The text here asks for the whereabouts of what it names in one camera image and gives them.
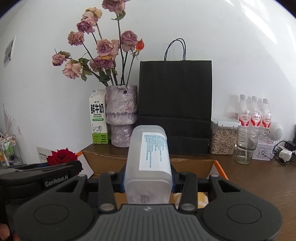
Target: black paper bag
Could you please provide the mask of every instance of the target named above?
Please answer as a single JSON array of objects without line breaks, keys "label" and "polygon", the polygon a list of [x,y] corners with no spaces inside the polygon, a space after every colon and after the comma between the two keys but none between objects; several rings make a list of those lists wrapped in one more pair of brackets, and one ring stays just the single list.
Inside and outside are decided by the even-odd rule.
[{"label": "black paper bag", "polygon": [[146,61],[140,64],[140,124],[160,125],[172,154],[205,155],[212,114],[212,62]]}]

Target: green label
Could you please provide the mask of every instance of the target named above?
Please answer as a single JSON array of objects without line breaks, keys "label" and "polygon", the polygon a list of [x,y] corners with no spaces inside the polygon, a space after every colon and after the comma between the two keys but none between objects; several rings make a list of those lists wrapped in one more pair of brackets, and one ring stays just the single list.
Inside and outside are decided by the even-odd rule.
[{"label": "green label", "polygon": [[109,142],[108,133],[93,133],[92,136],[94,144],[108,144]]},{"label": "green label", "polygon": [[93,121],[103,121],[104,118],[97,118],[97,119],[93,119]]}]

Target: milk carton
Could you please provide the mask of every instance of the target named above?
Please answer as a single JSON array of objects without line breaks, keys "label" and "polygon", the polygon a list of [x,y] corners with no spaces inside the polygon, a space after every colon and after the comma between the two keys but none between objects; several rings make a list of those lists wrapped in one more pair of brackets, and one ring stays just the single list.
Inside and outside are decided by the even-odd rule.
[{"label": "milk carton", "polygon": [[91,113],[91,132],[94,144],[108,144],[110,140],[110,127],[106,123],[106,90],[93,90],[89,98]]}]

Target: round white speaker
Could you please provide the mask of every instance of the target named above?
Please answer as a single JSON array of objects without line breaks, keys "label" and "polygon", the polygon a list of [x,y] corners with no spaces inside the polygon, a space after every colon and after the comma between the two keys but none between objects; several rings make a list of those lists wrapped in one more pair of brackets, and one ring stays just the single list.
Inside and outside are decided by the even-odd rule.
[{"label": "round white speaker", "polygon": [[268,137],[271,140],[278,141],[280,140],[282,135],[283,135],[283,127],[277,122],[272,122],[270,124],[270,132],[268,134]]}]

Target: finger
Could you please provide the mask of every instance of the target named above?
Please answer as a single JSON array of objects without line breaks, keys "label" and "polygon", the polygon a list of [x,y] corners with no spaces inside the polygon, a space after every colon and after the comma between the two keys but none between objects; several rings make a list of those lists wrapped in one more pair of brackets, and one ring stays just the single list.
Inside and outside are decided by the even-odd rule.
[{"label": "finger", "polygon": [[0,238],[6,240],[10,236],[9,228],[6,224],[0,223]]},{"label": "finger", "polygon": [[20,238],[17,234],[13,234],[13,241],[20,241]]}]

